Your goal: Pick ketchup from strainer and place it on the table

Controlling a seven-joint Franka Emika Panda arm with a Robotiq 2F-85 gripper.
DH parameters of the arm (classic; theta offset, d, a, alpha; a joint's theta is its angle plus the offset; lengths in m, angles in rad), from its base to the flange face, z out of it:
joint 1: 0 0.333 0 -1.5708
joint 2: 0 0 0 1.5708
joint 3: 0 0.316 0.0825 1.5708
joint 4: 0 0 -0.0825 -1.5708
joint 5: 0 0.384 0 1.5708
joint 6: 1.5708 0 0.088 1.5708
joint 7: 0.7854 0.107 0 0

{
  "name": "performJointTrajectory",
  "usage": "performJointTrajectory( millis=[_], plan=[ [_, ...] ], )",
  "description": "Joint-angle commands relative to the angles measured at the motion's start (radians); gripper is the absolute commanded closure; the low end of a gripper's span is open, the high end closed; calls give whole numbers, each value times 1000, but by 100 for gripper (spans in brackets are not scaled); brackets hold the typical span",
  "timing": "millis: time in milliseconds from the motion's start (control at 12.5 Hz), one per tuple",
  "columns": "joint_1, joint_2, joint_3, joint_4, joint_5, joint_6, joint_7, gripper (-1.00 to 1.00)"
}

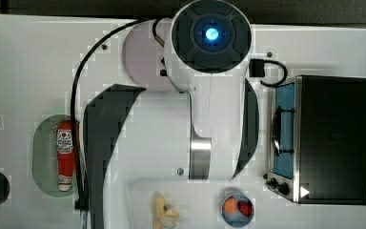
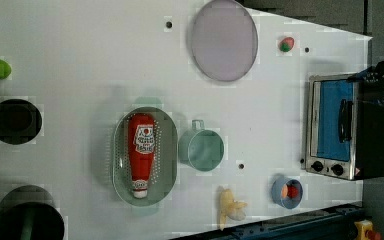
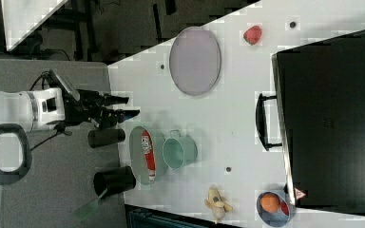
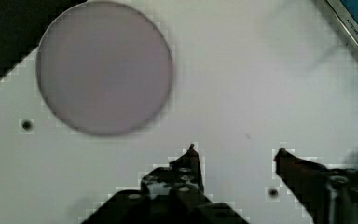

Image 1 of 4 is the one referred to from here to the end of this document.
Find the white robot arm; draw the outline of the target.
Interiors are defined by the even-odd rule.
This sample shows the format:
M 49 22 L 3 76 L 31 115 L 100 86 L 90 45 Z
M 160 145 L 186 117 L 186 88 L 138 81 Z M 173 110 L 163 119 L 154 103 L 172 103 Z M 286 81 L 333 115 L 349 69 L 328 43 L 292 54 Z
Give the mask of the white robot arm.
M 133 229 L 130 188 L 141 180 L 235 177 L 253 156 L 258 105 L 247 80 L 252 30 L 223 0 L 195 0 L 164 41 L 168 92 L 113 84 L 85 108 L 90 229 Z

